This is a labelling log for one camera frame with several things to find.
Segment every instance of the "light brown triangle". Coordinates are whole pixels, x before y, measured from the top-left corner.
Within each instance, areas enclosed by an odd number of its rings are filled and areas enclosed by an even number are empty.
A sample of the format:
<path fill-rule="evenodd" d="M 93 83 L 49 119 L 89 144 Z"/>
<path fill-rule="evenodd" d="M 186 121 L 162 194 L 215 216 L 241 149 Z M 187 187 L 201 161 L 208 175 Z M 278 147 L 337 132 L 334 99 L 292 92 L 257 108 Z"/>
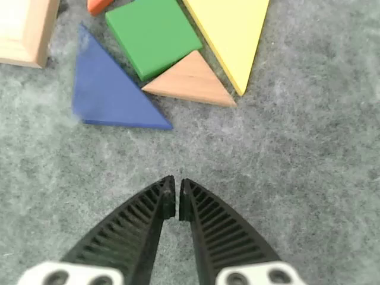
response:
<path fill-rule="evenodd" d="M 142 90 L 159 96 L 236 106 L 231 95 L 197 50 L 145 85 Z"/>

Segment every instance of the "wooden block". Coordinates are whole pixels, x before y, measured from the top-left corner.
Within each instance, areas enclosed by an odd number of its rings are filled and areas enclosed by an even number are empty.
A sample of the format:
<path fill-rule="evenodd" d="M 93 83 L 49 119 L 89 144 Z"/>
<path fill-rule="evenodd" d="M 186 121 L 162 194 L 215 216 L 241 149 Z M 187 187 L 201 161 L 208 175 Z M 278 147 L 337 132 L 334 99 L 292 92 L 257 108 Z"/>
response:
<path fill-rule="evenodd" d="M 240 96 L 248 84 L 269 0 L 183 0 Z"/>
<path fill-rule="evenodd" d="M 42 68 L 59 0 L 0 2 L 0 63 Z"/>
<path fill-rule="evenodd" d="M 107 12 L 106 20 L 141 80 L 202 47 L 176 0 L 137 0 Z"/>
<path fill-rule="evenodd" d="M 145 85 L 142 90 L 195 102 L 236 106 L 231 95 L 197 50 Z"/>
<path fill-rule="evenodd" d="M 87 9 L 92 16 L 99 15 L 113 0 L 87 0 Z"/>
<path fill-rule="evenodd" d="M 83 25 L 79 28 L 72 109 L 87 124 L 173 128 Z"/>

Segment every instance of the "gray carpet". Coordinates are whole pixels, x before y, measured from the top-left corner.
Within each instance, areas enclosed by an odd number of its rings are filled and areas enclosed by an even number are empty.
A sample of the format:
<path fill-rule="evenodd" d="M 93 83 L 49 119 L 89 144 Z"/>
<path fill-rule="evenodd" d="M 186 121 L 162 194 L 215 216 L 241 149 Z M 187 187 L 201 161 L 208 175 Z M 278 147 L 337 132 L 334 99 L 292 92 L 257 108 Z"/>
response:
<path fill-rule="evenodd" d="M 272 0 L 244 97 L 201 51 L 238 108 L 151 96 L 175 126 L 158 131 L 72 117 L 82 20 L 143 83 L 104 14 L 64 1 L 47 68 L 0 65 L 1 284 L 168 174 L 223 198 L 310 285 L 378 284 L 379 19 L 378 0 Z M 187 223 L 164 225 L 151 283 L 198 284 Z"/>

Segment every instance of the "blue wooden piece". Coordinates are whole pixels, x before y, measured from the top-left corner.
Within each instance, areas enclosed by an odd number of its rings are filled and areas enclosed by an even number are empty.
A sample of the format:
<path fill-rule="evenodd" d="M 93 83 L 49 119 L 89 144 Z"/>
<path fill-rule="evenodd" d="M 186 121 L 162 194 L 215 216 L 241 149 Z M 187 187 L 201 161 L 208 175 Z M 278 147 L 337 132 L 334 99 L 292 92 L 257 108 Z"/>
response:
<path fill-rule="evenodd" d="M 173 128 L 82 24 L 72 109 L 87 124 Z"/>

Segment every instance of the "green wooden piece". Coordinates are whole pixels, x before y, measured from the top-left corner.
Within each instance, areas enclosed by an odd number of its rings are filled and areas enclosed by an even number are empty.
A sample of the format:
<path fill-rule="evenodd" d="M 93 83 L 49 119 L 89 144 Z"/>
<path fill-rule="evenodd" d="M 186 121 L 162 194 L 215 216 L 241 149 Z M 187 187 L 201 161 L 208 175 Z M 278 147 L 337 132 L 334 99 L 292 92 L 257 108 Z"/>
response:
<path fill-rule="evenodd" d="M 201 49 L 176 0 L 138 0 L 106 13 L 106 21 L 141 80 Z"/>

